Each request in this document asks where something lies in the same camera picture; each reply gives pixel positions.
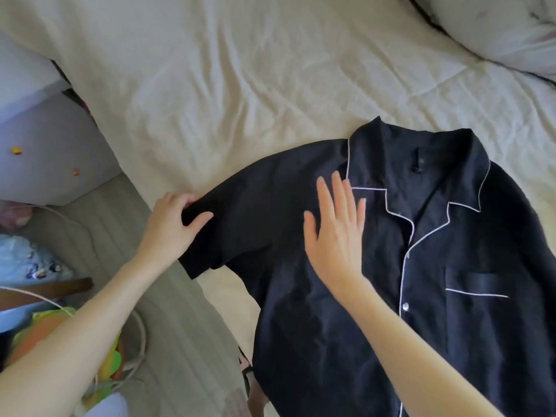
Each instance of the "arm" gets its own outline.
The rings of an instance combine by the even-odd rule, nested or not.
[[[202,213],[184,227],[181,212],[194,200],[172,193],[158,200],[135,257],[71,319],[0,374],[0,415],[71,415],[139,298],[212,217]]]
[[[346,308],[382,364],[404,408],[412,417],[502,414],[417,335],[376,293],[361,274],[361,237],[365,199],[355,207],[348,180],[332,175],[334,201],[320,177],[321,213],[305,212],[305,250],[316,274]]]

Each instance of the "hand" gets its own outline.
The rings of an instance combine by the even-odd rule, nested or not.
[[[136,258],[162,273],[176,261],[201,228],[212,218],[212,212],[199,214],[189,226],[181,222],[181,212],[198,199],[189,193],[166,193],[152,211]]]
[[[334,202],[323,177],[316,181],[319,196],[320,231],[317,236],[314,215],[303,214],[305,252],[318,277],[337,298],[349,282],[361,275],[361,239],[365,226],[365,198],[355,207],[349,180],[342,182],[340,173],[332,174]]]

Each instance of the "navy blue shirt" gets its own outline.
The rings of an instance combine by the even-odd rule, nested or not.
[[[243,169],[184,210],[215,216],[180,262],[227,265],[261,306],[253,365],[284,417],[405,415],[363,333],[314,273],[303,211],[333,171],[366,197],[363,273],[507,417],[555,412],[556,259],[523,192],[469,129],[383,123]]]

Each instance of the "white bedsheet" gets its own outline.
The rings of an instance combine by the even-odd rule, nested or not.
[[[0,0],[0,25],[59,63],[151,207],[380,115],[472,128],[556,251],[556,89],[478,60],[400,0]],[[258,309],[241,281],[199,281],[250,355]]]

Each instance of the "chest pocket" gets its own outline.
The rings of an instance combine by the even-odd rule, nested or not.
[[[520,321],[512,300],[512,277],[445,269],[448,360],[486,394],[502,370],[512,332]]]

